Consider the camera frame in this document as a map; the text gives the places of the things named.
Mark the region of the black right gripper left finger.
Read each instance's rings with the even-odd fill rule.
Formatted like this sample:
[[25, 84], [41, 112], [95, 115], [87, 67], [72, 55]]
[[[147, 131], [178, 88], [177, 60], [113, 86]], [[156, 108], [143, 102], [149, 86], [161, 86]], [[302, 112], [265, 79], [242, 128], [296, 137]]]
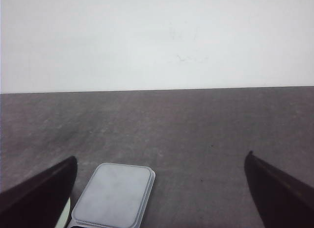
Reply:
[[71, 196], [78, 170], [70, 156], [0, 194], [2, 228], [53, 228]]

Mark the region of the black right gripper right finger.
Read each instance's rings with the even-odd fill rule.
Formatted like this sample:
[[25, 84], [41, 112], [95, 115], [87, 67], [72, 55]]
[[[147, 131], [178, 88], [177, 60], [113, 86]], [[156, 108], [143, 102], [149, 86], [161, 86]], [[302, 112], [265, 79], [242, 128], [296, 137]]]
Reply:
[[256, 157], [244, 161], [249, 190], [266, 228], [312, 228], [314, 188]]

